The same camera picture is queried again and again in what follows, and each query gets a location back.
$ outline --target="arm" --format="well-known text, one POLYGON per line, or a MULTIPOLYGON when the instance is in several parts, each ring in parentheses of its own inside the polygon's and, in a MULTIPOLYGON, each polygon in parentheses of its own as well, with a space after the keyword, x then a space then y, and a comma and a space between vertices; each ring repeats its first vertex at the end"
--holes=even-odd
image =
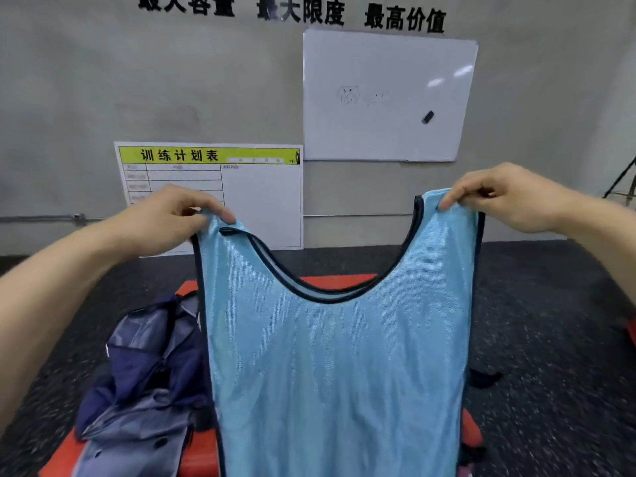
POLYGON ((509 163, 466 174, 440 201, 439 209, 455 202, 521 232, 553 231, 577 241, 636 303, 634 211, 509 163))
POLYGON ((168 186, 43 249, 0 278, 0 435, 88 292, 114 265, 165 252, 207 224, 192 207, 234 216, 202 192, 168 186))

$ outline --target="forearm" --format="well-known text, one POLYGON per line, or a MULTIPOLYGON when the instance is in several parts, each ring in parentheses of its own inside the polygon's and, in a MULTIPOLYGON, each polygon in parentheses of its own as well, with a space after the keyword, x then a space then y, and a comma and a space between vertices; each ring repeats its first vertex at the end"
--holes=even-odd
POLYGON ((88 292, 117 262, 97 225, 0 278, 0 435, 88 292))
POLYGON ((558 231, 595 256, 636 303, 636 213, 614 202, 577 197, 558 231))

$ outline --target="black floor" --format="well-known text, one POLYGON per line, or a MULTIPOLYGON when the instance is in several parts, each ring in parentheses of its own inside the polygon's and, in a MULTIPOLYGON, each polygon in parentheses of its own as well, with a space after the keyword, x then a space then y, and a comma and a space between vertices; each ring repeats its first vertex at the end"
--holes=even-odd
MULTIPOLYGON (((381 272, 396 254, 312 249, 279 259, 318 276, 381 272)), ((12 262, 0 258, 0 271, 12 262)), ((115 321, 194 275, 191 257, 174 256, 125 264, 100 282, 0 441, 0 476, 35 475, 62 441, 115 321)), ((506 373, 469 394, 490 449, 477 475, 636 476, 636 349, 616 324, 636 312, 602 268, 566 241, 487 243, 475 297, 473 365, 506 373)))

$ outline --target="light blue vest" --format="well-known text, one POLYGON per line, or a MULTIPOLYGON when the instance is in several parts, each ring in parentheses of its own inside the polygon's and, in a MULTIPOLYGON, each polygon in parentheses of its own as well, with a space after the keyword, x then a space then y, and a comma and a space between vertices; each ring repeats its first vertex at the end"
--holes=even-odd
POLYGON ((242 224, 199 235, 227 477, 453 477, 483 221, 416 198, 399 259, 344 291, 293 277, 242 224))

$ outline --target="whiteboard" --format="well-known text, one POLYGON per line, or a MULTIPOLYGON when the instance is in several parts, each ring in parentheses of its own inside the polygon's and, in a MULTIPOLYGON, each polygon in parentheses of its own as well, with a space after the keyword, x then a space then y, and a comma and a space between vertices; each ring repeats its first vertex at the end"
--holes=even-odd
POLYGON ((476 57, 473 40, 307 30, 306 159, 454 161, 476 57))
MULTIPOLYGON (((271 249, 303 248, 301 145, 116 142, 127 203, 176 184, 207 192, 271 249)), ((164 253, 193 254, 189 242, 164 253)))

